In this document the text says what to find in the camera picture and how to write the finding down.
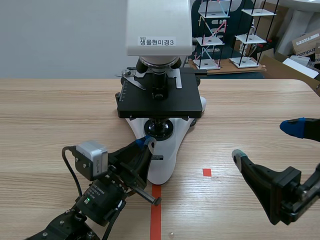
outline white wall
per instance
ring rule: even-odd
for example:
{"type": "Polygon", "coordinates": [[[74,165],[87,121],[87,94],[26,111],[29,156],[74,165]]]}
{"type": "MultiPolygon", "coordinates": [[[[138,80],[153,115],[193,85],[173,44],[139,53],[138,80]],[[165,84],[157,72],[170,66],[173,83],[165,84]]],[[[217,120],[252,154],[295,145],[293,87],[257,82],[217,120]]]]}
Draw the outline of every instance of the white wall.
{"type": "Polygon", "coordinates": [[[127,0],[1,0],[0,78],[114,78],[127,0]]]}

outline black stage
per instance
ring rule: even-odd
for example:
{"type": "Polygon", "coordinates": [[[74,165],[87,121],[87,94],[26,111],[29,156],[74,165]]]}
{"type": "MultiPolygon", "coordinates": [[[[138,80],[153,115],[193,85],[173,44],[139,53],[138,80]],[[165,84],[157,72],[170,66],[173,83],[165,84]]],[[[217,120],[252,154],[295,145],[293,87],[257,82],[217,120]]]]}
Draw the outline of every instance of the black stage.
{"type": "Polygon", "coordinates": [[[189,68],[180,68],[182,88],[176,88],[176,79],[168,78],[168,98],[152,97],[153,75],[134,79],[142,84],[142,90],[124,80],[117,103],[119,118],[200,118],[202,105],[196,76],[189,68]]]}

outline metal bracket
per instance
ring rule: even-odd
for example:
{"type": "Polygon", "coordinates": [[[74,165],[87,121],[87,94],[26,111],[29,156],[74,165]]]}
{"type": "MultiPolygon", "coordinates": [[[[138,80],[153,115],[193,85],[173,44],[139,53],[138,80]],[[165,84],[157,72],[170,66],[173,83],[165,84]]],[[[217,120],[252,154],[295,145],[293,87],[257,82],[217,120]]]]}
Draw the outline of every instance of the metal bracket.
{"type": "Polygon", "coordinates": [[[172,69],[169,68],[166,70],[166,75],[168,78],[175,78],[175,86],[177,89],[182,89],[182,82],[181,82],[181,75],[180,75],[180,69],[172,69]]]}

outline black cable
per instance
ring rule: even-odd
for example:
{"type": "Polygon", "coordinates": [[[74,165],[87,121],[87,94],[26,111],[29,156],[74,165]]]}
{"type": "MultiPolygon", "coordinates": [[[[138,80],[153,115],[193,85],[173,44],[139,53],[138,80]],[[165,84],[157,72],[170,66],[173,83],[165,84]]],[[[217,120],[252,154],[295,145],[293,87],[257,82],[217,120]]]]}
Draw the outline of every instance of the black cable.
{"type": "Polygon", "coordinates": [[[76,188],[78,189],[79,197],[81,197],[82,196],[82,190],[81,190],[80,183],[79,183],[78,178],[77,178],[75,172],[73,171],[72,167],[70,166],[69,161],[68,161],[68,159],[66,157],[66,151],[67,150],[70,151],[70,148],[71,148],[70,146],[65,146],[64,148],[62,148],[62,158],[64,160],[64,163],[65,163],[66,167],[69,169],[69,171],[70,171],[70,173],[71,173],[71,175],[72,175],[72,177],[73,177],[73,179],[75,181],[75,185],[76,185],[76,188]]]}
{"type": "Polygon", "coordinates": [[[111,229],[112,229],[113,225],[115,224],[115,222],[116,222],[121,210],[124,209],[125,205],[126,205],[126,201],[122,200],[121,206],[119,207],[119,209],[115,212],[115,214],[111,218],[111,220],[110,220],[108,226],[106,227],[105,233],[104,233],[104,235],[103,235],[101,240],[107,240],[108,239],[109,234],[111,232],[111,229]]]}

